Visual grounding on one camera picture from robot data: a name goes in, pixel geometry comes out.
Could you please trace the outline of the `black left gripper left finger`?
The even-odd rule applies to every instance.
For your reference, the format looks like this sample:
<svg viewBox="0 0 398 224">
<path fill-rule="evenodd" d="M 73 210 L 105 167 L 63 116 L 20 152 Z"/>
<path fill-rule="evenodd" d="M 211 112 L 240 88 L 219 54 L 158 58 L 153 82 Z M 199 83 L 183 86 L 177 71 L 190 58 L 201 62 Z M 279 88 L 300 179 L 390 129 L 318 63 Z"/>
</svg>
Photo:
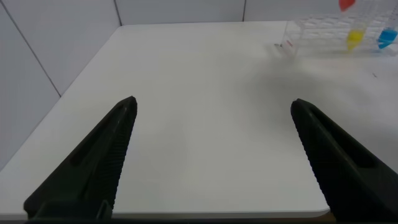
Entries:
<svg viewBox="0 0 398 224">
<path fill-rule="evenodd" d="M 107 220 L 137 116 L 137 101 L 118 102 L 26 199 L 30 220 Z"/>
</svg>

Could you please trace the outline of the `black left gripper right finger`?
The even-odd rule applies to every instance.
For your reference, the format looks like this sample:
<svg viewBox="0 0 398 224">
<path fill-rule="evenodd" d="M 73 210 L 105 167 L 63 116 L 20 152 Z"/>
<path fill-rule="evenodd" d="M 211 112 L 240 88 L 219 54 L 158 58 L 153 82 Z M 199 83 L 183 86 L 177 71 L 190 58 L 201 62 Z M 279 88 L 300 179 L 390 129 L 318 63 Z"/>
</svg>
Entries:
<svg viewBox="0 0 398 224">
<path fill-rule="evenodd" d="M 315 105 L 290 106 L 312 171 L 339 222 L 397 222 L 397 173 Z"/>
</svg>

